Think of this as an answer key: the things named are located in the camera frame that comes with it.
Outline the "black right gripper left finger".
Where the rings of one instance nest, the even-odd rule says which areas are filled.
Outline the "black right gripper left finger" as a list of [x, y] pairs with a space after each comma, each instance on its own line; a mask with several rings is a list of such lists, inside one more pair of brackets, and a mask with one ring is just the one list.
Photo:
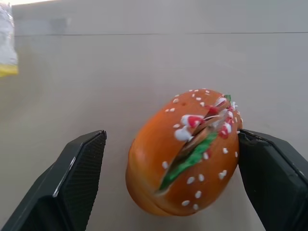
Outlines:
[[106, 131], [70, 141], [33, 183], [4, 231], [84, 231], [99, 188]]

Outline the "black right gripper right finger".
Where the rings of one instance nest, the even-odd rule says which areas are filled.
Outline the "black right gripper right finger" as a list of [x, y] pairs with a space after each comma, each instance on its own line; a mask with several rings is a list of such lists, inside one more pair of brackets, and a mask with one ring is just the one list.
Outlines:
[[239, 169], [267, 231], [308, 229], [308, 162], [287, 141], [242, 129]]

